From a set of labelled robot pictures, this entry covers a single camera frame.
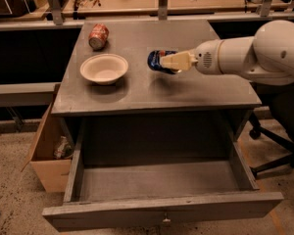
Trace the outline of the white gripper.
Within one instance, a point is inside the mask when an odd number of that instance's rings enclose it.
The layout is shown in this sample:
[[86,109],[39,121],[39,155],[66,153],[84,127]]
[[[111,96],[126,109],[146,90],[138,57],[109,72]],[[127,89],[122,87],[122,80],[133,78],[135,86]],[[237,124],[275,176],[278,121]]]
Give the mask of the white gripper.
[[195,55],[190,51],[168,54],[160,52],[160,65],[165,69],[189,71],[196,63],[196,70],[202,74],[221,74],[219,65],[219,49],[221,40],[203,42],[195,49]]

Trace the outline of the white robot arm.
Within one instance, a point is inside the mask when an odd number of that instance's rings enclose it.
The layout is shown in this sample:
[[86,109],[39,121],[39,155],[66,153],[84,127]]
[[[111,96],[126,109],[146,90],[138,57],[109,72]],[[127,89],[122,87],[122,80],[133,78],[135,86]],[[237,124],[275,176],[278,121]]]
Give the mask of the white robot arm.
[[262,25],[255,35],[210,40],[192,50],[160,58],[169,70],[202,74],[234,74],[267,85],[294,82],[294,23],[272,21]]

